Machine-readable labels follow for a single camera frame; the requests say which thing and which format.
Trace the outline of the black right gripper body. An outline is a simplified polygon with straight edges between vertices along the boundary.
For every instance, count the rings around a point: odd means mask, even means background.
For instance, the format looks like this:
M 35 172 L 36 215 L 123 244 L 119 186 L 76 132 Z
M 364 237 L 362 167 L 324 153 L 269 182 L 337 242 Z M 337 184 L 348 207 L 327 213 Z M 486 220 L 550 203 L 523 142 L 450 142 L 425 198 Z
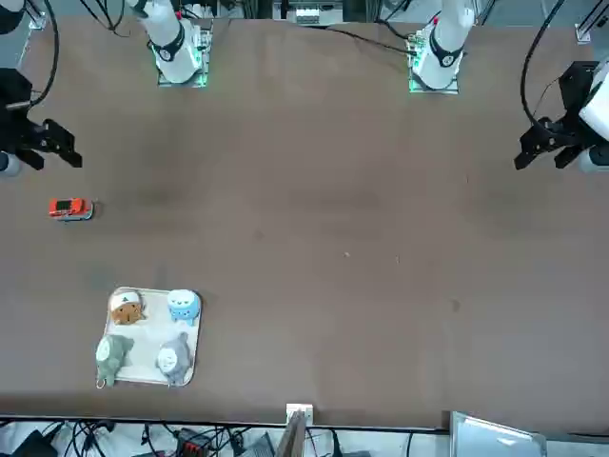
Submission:
M 19 70 L 1 68 L 1 150 L 40 150 L 39 126 L 28 118 L 32 83 Z

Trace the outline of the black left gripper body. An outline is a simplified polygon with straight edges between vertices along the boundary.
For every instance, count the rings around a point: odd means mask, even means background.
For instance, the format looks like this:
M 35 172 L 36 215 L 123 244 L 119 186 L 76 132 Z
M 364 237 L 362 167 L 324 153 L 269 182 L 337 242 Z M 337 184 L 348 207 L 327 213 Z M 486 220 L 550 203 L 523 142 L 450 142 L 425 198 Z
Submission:
M 595 144 L 599 136 L 580 119 L 592 87 L 598 61 L 575 61 L 559 79 L 565 113 L 559 120 L 560 133 L 568 144 Z

